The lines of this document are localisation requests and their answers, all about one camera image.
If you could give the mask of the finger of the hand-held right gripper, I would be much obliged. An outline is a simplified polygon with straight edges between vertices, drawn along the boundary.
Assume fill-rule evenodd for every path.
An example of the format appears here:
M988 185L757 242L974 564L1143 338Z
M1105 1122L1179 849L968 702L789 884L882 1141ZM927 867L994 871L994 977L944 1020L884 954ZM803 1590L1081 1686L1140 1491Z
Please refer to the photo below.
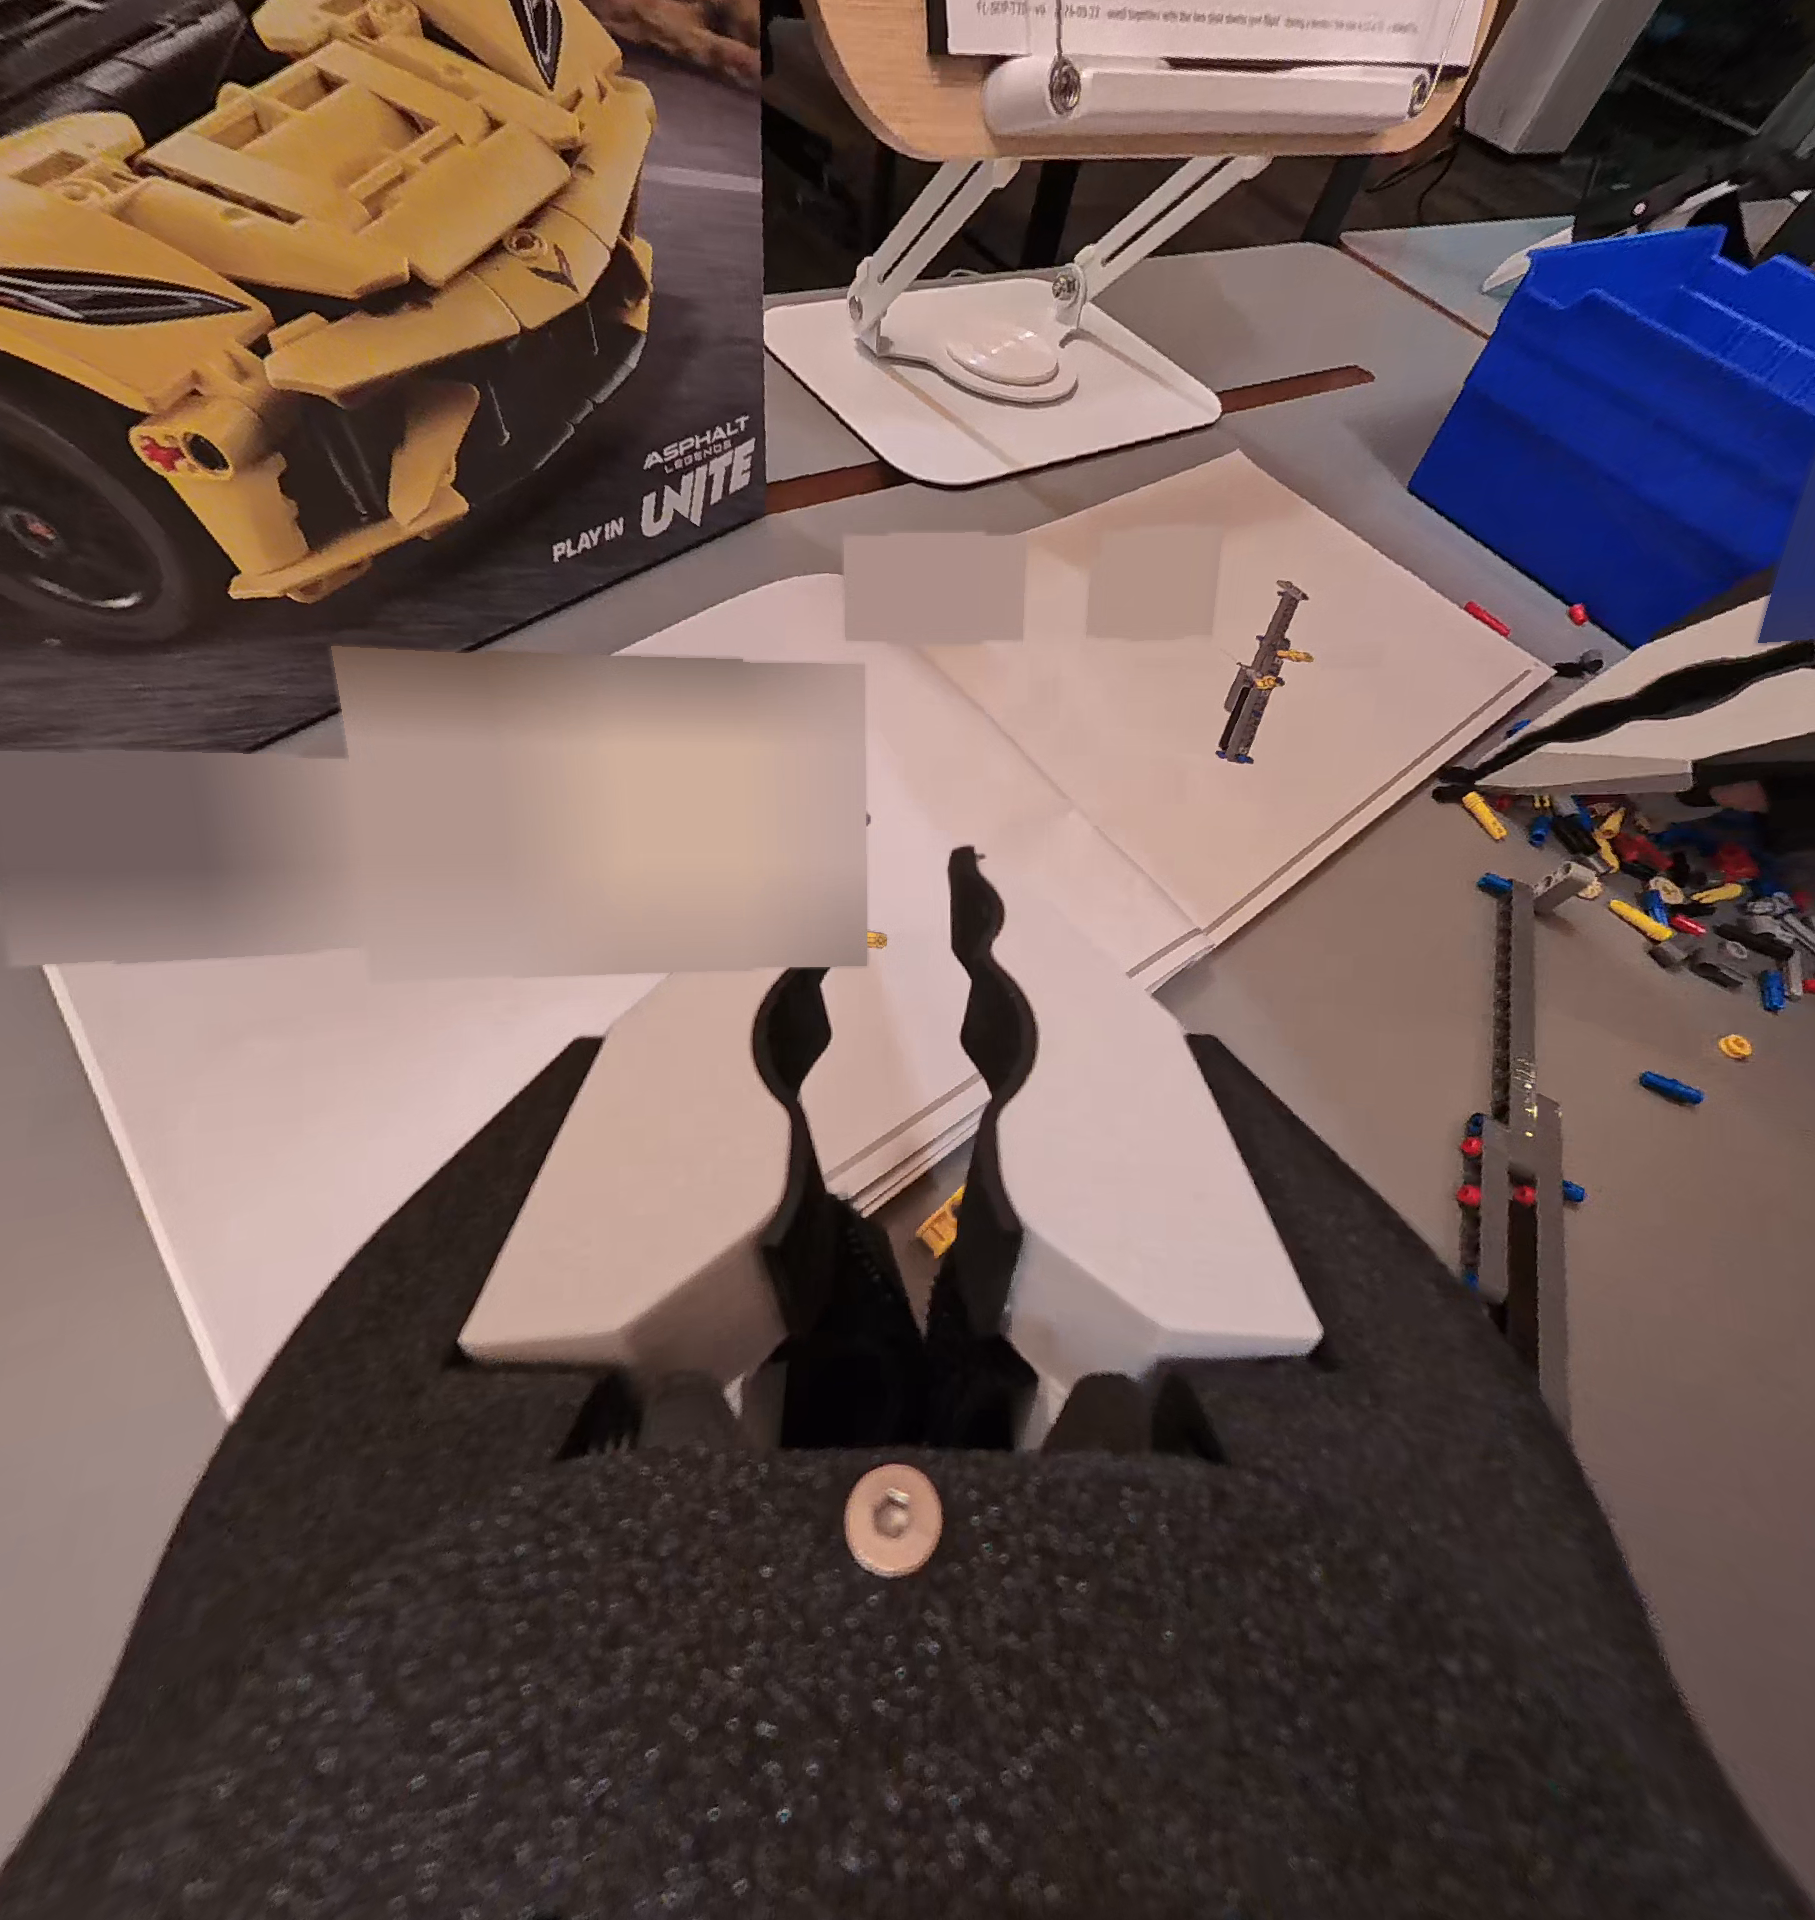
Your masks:
M1571 700L1543 722L1508 736L1511 742L1580 742L1600 737L1637 722L1688 718L1725 702L1737 691L1815 666L1815 639L1773 641L1741 657L1677 664L1635 690L1594 699L1588 706Z
M1815 664L1660 711L1651 690L1517 734L1472 773L1480 792L1679 795L1815 762Z

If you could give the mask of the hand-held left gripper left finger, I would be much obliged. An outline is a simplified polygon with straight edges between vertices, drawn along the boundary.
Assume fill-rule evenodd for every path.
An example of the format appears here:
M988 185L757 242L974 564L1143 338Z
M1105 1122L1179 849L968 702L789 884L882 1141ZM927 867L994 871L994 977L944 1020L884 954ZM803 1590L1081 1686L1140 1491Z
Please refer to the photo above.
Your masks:
M463 1358L757 1372L789 1325L760 1242L830 1042L825 970L675 972L598 1046L468 1309Z

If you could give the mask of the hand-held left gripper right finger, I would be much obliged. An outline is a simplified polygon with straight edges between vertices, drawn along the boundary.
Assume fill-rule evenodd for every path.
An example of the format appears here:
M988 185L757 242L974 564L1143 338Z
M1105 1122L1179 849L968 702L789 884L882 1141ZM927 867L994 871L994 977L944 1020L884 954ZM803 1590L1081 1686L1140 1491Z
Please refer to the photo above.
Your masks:
M1304 1358L1321 1317L1182 1022L1043 897L947 861L988 1085L944 1331L1043 1379Z

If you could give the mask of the pile of mixed small lego pieces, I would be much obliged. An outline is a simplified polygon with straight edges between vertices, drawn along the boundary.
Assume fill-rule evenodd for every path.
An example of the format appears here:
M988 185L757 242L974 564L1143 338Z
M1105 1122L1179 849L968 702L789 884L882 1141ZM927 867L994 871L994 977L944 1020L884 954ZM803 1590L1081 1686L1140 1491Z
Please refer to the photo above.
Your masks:
M1597 736L1517 727L1504 754L1449 766L1432 795L1490 837L1556 853L1536 875L1488 875L1506 902L1513 978L1533 927L1615 925L1653 970L1690 977L1776 1018L1815 1000L1815 761L1715 766L1605 752Z

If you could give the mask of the grey and black lego beam assembly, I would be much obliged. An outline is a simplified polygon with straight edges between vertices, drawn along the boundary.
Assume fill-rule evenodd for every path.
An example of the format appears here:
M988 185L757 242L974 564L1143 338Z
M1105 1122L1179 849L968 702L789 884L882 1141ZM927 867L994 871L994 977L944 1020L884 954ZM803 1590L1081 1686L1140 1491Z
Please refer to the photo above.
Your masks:
M1563 1110L1540 1068L1536 892L1494 871L1477 888L1494 910L1492 1077L1457 1141L1459 1277L1568 1436L1566 1210L1584 1191L1566 1183Z

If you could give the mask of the lego instruction booklet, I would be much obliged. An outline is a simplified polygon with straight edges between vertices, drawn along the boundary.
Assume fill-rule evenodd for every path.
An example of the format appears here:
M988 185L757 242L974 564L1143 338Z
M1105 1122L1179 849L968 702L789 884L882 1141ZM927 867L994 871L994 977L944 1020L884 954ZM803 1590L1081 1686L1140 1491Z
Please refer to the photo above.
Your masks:
M1547 679L1233 454L1017 537L1024 633L862 641L838 573L615 657L347 651L345 754L212 754L374 847L373 931L46 965L228 1418L371 1236L675 972L825 970L799 1091L872 1203L974 1133L951 850L1152 993Z

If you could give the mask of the lego box with yellow car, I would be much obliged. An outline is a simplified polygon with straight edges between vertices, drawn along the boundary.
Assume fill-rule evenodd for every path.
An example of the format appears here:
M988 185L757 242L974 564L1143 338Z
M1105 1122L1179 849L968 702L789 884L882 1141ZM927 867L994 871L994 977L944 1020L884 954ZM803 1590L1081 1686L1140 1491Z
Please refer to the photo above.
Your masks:
M0 1L0 748L252 750L757 521L757 37Z

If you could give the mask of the blue plastic bin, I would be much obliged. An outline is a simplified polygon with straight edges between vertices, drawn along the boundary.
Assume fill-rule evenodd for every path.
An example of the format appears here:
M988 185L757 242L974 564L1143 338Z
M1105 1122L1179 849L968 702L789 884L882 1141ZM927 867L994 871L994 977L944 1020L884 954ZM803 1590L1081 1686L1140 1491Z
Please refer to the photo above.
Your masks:
M1815 458L1815 272L1713 227L1542 250L1409 491L1637 646L1773 569Z

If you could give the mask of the printed instruction sheet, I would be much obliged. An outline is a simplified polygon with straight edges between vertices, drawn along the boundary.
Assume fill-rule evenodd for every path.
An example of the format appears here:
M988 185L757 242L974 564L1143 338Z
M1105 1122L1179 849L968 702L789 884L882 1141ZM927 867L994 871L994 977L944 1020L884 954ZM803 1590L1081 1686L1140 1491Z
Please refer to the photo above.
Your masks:
M1461 68L1482 1L931 1L957 58L1369 62Z

